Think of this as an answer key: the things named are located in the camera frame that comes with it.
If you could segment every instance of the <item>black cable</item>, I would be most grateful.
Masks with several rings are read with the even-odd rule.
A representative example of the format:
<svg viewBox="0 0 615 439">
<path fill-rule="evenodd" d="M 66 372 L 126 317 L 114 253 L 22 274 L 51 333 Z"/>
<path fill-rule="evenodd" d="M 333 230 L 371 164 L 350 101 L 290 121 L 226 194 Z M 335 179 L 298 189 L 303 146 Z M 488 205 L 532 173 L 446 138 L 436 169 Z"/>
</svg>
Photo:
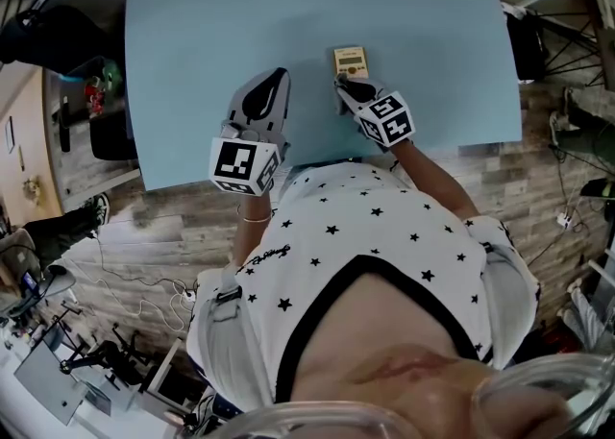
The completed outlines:
<svg viewBox="0 0 615 439">
<path fill-rule="evenodd" d="M 611 168 L 604 163 L 603 159 L 598 155 L 598 153 L 596 152 L 596 145 L 598 143 L 598 140 L 600 139 L 601 136 L 603 136 L 603 133 L 608 129 L 608 127 L 613 127 L 615 125 L 613 125 L 610 121 L 608 123 L 606 123 L 606 125 L 604 125 L 604 128 L 600 131 L 600 133 L 596 136 L 596 138 L 594 138 L 594 140 L 592 141 L 592 152 L 594 154 L 594 157 L 598 160 L 598 162 L 601 164 L 601 166 L 603 166 L 604 168 L 606 168 L 608 170 L 608 172 L 612 175 L 615 176 L 615 173 L 611 170 Z"/>
<path fill-rule="evenodd" d="M 611 176 L 615 176 L 615 173 L 613 173 L 612 171 L 609 171 L 608 169 L 604 169 L 603 167 L 597 166 L 596 164 L 590 162 L 589 160 L 585 160 L 585 159 L 580 158 L 579 156 L 575 156 L 574 154 L 571 154 L 570 152 L 567 152 L 567 151 L 565 151 L 563 149 L 560 149 L 556 145 L 549 144 L 549 148 L 552 151 L 557 151 L 557 152 L 559 152 L 561 154 L 565 154 L 566 156 L 570 156 L 573 159 L 580 160 L 581 162 L 585 162 L 585 164 L 589 164 L 590 166 L 595 167 L 599 171 L 603 171 L 606 174 L 609 174 Z"/>
<path fill-rule="evenodd" d="M 556 148 L 556 147 L 550 146 L 550 148 L 551 148 L 551 150 L 553 152 L 553 155 L 557 159 L 557 176 L 559 177 L 559 186 L 561 187 L 561 194 L 562 194 L 562 197 L 564 199 L 564 202 L 566 203 L 566 208 L 568 208 L 569 201 L 568 201 L 568 195 L 566 194 L 566 188 L 564 186 L 564 180 L 563 180 L 562 175 L 561 175 L 561 164 L 563 164 L 566 161 L 566 155 L 572 156 L 572 157 L 573 157 L 573 155 L 567 153 L 566 151 L 562 151 L 561 149 Z M 578 211 L 577 207 L 573 207 L 573 212 L 572 212 L 571 220 L 572 220 L 572 217 L 574 217 L 575 213 L 578 215 L 579 221 L 571 228 L 571 231 L 573 233 L 575 233 L 575 234 L 580 234 L 581 232 L 583 232 L 583 229 L 587 229 L 587 233 L 588 233 L 588 235 L 590 235 L 591 234 L 591 230 L 589 229 L 589 226 L 583 220 L 583 217 L 580 214 L 580 211 Z M 536 260 L 538 260 L 538 258 L 540 258 L 542 255 L 544 255 L 547 251 L 549 251 L 549 249 L 552 248 L 555 244 L 557 244 L 561 240 L 561 238 L 564 236 L 566 231 L 567 230 L 564 230 L 560 234 L 558 234 L 555 237 L 555 239 L 544 250 L 542 250 L 538 254 L 538 256 L 536 256 L 530 263 L 528 263 L 528 267 L 530 267 Z"/>
<path fill-rule="evenodd" d="M 554 246 L 556 243 L 559 242 L 559 240 L 563 237 L 563 235 L 566 233 L 566 231 L 561 232 L 560 234 L 557 235 L 557 237 L 551 241 L 551 244 L 549 244 L 549 246 L 547 246 L 544 250 L 542 250 L 540 252 L 540 255 L 538 255 L 535 259 L 533 259 L 530 263 L 528 263 L 528 267 L 530 267 L 539 257 L 541 257 L 542 255 L 544 255 L 547 251 L 549 251 L 549 249 Z"/>
<path fill-rule="evenodd" d="M 123 281 L 137 281 L 148 287 L 153 287 L 154 285 L 158 285 L 159 283 L 164 282 L 164 281 L 169 281 L 173 284 L 178 283 L 177 280 L 167 279 L 167 278 L 158 279 L 154 283 L 146 283 L 144 282 L 145 277 L 136 277 L 134 279 L 131 279 L 130 277 L 124 277 L 124 276 L 121 276 L 113 272 L 112 270 L 108 270 L 107 268 L 105 268 L 105 256 L 103 255 L 103 245 L 101 244 L 100 239 L 98 239 L 97 235 L 94 236 L 94 239 L 96 239 L 96 241 L 98 242 L 98 251 L 100 252 L 100 267 L 103 270 L 103 272 L 107 272 L 108 274 L 115 275 L 116 277 L 120 278 Z M 185 290 L 185 282 L 183 280 L 179 280 L 179 281 L 182 283 L 182 285 L 184 286 L 183 289 Z"/>
</svg>

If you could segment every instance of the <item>power cord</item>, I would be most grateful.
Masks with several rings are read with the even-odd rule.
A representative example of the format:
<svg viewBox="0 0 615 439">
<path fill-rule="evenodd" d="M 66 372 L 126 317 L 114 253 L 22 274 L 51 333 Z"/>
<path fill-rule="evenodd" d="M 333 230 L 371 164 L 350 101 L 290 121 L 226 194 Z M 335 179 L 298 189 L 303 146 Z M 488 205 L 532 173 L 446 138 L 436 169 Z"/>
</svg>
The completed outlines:
<svg viewBox="0 0 615 439">
<path fill-rule="evenodd" d="M 100 239 L 98 238 L 97 235 L 94 236 L 94 239 L 96 239 L 96 242 L 98 242 L 98 251 L 100 252 L 100 267 L 103 270 L 103 272 L 107 272 L 108 274 L 111 275 L 115 275 L 116 277 L 118 277 L 119 279 L 123 280 L 123 281 L 137 281 L 139 283 L 142 283 L 143 285 L 146 285 L 148 287 L 153 287 L 154 285 L 158 285 L 164 281 L 168 281 L 171 283 L 175 283 L 178 282 L 180 283 L 183 287 L 184 290 L 187 289 L 187 287 L 185 286 L 185 283 L 181 280 L 173 280 L 173 279 L 166 279 L 166 278 L 162 278 L 162 279 L 158 279 L 156 281 L 154 281 L 153 283 L 147 283 L 144 280 L 145 277 L 136 277 L 134 279 L 131 279 L 130 277 L 124 277 L 122 275 L 119 275 L 118 273 L 113 272 L 112 270 L 108 270 L 107 268 L 105 268 L 105 256 L 103 255 L 103 245 L 100 242 Z"/>
<path fill-rule="evenodd" d="M 615 125 L 613 125 L 613 123 L 611 123 L 610 121 L 606 123 L 606 125 L 604 125 L 604 128 L 600 131 L 600 133 L 598 135 L 596 135 L 596 138 L 594 138 L 594 140 L 592 141 L 592 152 L 594 154 L 594 157 L 598 160 L 598 162 L 601 164 L 602 167 L 604 167 L 606 170 L 608 170 L 609 174 L 611 176 L 615 176 L 615 172 L 613 172 L 613 170 L 610 168 L 610 166 L 608 164 L 606 164 L 603 159 L 598 155 L 598 152 L 596 151 L 596 145 L 598 144 L 598 140 L 600 140 L 600 137 L 603 136 L 603 133 L 606 132 L 606 130 L 608 129 L 608 127 L 613 127 Z"/>
<path fill-rule="evenodd" d="M 599 171 L 603 171 L 606 174 L 609 174 L 611 176 L 615 177 L 615 173 L 613 173 L 612 171 L 610 171 L 609 169 L 604 169 L 603 167 L 597 166 L 596 164 L 594 164 L 593 162 L 590 162 L 589 160 L 585 160 L 583 158 L 580 158 L 579 156 L 576 156 L 575 154 L 572 154 L 568 151 L 565 151 L 563 149 L 560 149 L 559 147 L 557 147 L 556 145 L 553 145 L 552 143 L 549 144 L 548 146 L 553 152 L 557 153 L 557 154 L 563 154 L 565 156 L 570 156 L 573 159 L 576 160 L 580 160 L 581 162 L 585 162 L 585 164 L 588 164 L 596 169 L 598 169 Z"/>
<path fill-rule="evenodd" d="M 557 176 L 559 177 L 559 186 L 561 188 L 561 194 L 562 197 L 564 199 L 564 202 L 566 204 L 566 211 L 565 211 L 565 215 L 568 215 L 568 208 L 570 206 L 570 203 L 572 201 L 572 199 L 574 198 L 575 192 L 578 189 L 578 179 L 577 182 L 575 183 L 575 187 L 573 188 L 573 192 L 570 196 L 568 196 L 566 194 L 566 188 L 564 186 L 564 181 L 563 181 L 563 177 L 561 174 L 561 165 L 566 161 L 566 156 L 571 156 L 573 158 L 575 158 L 575 156 L 573 156 L 572 154 L 569 154 L 565 151 L 562 151 L 561 149 L 558 149 L 554 146 L 550 145 L 550 149 L 553 152 L 553 155 L 555 156 L 556 160 L 557 160 Z M 589 164 L 593 167 L 596 167 L 598 169 L 601 169 L 600 167 L 596 166 L 595 164 L 592 164 L 591 162 L 588 162 L 584 159 L 578 159 L 581 160 L 583 162 L 585 162 L 586 164 Z M 585 172 L 583 174 L 583 178 L 587 177 L 587 169 L 585 169 Z M 575 213 L 578 215 L 578 222 L 571 228 L 571 231 L 575 234 L 580 234 L 581 232 L 583 232 L 583 229 L 587 229 L 588 235 L 591 234 L 591 230 L 589 229 L 589 226 L 587 226 L 587 224 L 585 223 L 585 221 L 583 220 L 583 217 L 581 216 L 580 212 L 578 211 L 578 205 L 580 204 L 580 200 L 581 200 L 581 196 L 578 196 L 578 200 L 577 200 L 577 204 L 572 207 L 572 215 L 571 215 L 571 220 L 572 218 L 575 216 Z M 564 236 L 564 234 L 566 233 L 567 230 L 563 230 L 560 234 L 558 234 L 555 239 L 543 250 L 541 251 L 530 263 L 528 263 L 528 267 L 530 267 L 533 263 L 535 263 L 541 256 L 543 256 L 547 251 L 549 251 L 550 248 L 552 248 L 553 246 L 555 246 L 560 240 L 561 238 Z"/>
<path fill-rule="evenodd" d="M 94 280 L 90 275 L 88 275 L 84 270 L 82 270 L 82 268 L 75 263 L 72 259 L 70 258 L 63 258 L 62 260 L 69 260 L 73 265 L 75 265 L 75 268 L 77 268 L 77 270 L 79 270 L 82 274 L 84 274 L 92 283 L 103 283 L 106 287 L 107 290 L 109 291 L 109 293 L 112 295 L 112 297 L 115 299 L 115 301 L 122 307 L 122 309 L 124 309 L 128 314 L 130 314 L 131 316 L 136 316 L 137 318 L 140 318 L 141 313 L 143 312 L 143 304 L 148 304 L 148 305 L 152 305 L 156 311 L 160 314 L 160 317 L 162 318 L 162 321 L 164 322 L 164 324 L 166 325 L 167 328 L 169 328 L 171 331 L 174 331 L 176 333 L 180 333 L 184 330 L 185 328 L 185 322 L 184 320 L 180 317 L 180 315 L 177 313 L 177 311 L 175 310 L 175 307 L 173 307 L 173 300 L 180 296 L 182 297 L 182 293 L 178 292 L 177 287 L 175 286 L 175 282 L 178 281 L 180 283 L 183 283 L 181 280 L 172 280 L 171 282 L 173 283 L 173 288 L 175 289 L 175 294 L 171 297 L 171 300 L 169 301 L 169 307 L 171 308 L 171 311 L 173 311 L 173 314 L 175 315 L 175 317 L 182 323 L 182 326 L 179 327 L 178 329 L 175 329 L 173 327 L 171 327 L 168 322 L 166 321 L 166 318 L 164 317 L 164 312 L 162 312 L 162 309 L 160 309 L 157 305 L 155 305 L 154 303 L 152 303 L 151 301 L 148 301 L 147 299 L 141 299 L 139 301 L 138 304 L 138 312 L 131 312 L 127 307 L 125 307 L 120 300 L 117 298 L 117 296 L 115 295 L 115 293 L 111 290 L 111 288 L 109 287 L 109 284 L 103 280 L 103 279 L 98 279 L 98 280 Z"/>
</svg>

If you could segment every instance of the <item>white cube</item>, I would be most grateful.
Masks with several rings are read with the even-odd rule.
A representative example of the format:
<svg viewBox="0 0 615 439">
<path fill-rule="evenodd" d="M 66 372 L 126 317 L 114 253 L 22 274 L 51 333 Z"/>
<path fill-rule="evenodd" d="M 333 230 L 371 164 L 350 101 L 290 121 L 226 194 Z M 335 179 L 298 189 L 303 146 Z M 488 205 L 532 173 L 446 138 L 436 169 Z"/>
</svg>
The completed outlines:
<svg viewBox="0 0 615 439">
<path fill-rule="evenodd" d="M 269 190 L 280 163 L 276 144 L 215 138 L 209 155 L 209 179 L 224 191 L 259 197 Z"/>
<path fill-rule="evenodd" d="M 355 114 L 367 136 L 390 147 L 415 132 L 410 109 L 402 95 L 395 91 Z"/>
</svg>

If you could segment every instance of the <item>light blue paper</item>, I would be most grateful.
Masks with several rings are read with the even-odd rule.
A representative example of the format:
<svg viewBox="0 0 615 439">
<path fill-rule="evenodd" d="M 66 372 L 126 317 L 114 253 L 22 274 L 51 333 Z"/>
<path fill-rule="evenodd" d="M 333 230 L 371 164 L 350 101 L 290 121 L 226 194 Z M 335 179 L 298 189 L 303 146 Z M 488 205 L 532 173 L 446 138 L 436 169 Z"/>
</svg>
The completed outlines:
<svg viewBox="0 0 615 439">
<path fill-rule="evenodd" d="M 287 165 L 379 150 L 334 112 L 332 49 L 366 48 L 425 148 L 521 139 L 498 0 L 128 0 L 127 83 L 148 189 L 208 178 L 209 146 L 238 87 L 290 72 Z"/>
</svg>

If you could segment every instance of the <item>sneaker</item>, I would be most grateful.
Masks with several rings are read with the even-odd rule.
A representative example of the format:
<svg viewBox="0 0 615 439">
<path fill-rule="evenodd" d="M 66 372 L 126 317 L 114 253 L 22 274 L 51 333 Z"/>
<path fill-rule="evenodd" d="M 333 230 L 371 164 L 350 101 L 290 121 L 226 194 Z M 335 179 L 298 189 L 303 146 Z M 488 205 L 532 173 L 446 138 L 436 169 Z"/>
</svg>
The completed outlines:
<svg viewBox="0 0 615 439">
<path fill-rule="evenodd" d="M 557 111 L 552 112 L 549 116 L 549 128 L 551 128 L 551 142 L 555 147 L 559 147 L 557 133 L 561 132 L 561 127 L 559 126 L 559 113 Z"/>
<path fill-rule="evenodd" d="M 583 279 L 581 278 L 575 279 L 570 285 L 568 285 L 568 287 L 566 287 L 566 292 L 568 292 L 569 294 L 572 294 L 575 291 L 575 289 L 580 289 L 582 284 L 583 284 Z"/>
<path fill-rule="evenodd" d="M 96 223 L 98 226 L 108 224 L 111 204 L 109 202 L 109 197 L 105 193 L 94 197 L 94 209 L 96 211 Z"/>
</svg>

